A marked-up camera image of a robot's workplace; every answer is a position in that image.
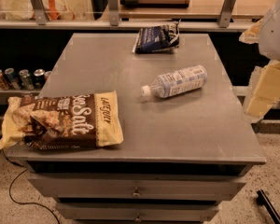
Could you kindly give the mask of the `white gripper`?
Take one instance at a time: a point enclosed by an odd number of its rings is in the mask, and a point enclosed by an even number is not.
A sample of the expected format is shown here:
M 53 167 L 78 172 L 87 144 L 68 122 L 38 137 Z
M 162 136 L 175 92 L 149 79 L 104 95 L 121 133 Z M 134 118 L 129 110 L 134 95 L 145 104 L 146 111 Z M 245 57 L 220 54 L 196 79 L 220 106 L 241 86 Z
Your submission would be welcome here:
M 244 100 L 244 113 L 252 119 L 262 119 L 280 100 L 280 0 L 263 19 L 241 33 L 239 41 L 259 43 L 259 52 L 271 59 L 264 67 L 253 70 Z

